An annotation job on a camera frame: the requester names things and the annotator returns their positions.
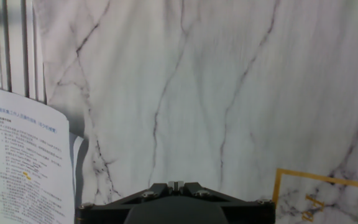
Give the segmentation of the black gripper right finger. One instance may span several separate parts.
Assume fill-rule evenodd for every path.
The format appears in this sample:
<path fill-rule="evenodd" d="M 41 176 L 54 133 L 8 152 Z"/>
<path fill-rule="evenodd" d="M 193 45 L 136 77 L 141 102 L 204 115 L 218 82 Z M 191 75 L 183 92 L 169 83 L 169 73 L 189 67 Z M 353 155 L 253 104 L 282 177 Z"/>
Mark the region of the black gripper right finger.
<path fill-rule="evenodd" d="M 197 182 L 176 181 L 176 195 L 195 199 L 192 205 L 199 202 L 201 208 L 213 213 L 218 208 L 228 223 L 274 224 L 275 203 L 271 199 L 243 201 L 202 187 Z"/>

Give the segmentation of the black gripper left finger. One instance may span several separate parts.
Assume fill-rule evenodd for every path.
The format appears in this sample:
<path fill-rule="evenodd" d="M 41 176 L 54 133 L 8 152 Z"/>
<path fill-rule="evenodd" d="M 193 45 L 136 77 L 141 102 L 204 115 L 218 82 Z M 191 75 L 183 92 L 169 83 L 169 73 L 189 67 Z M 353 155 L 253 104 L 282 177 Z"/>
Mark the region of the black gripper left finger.
<path fill-rule="evenodd" d="M 75 224 L 123 224 L 136 205 L 172 196 L 176 182 L 153 184 L 150 188 L 105 205 L 82 203 L 75 209 Z"/>

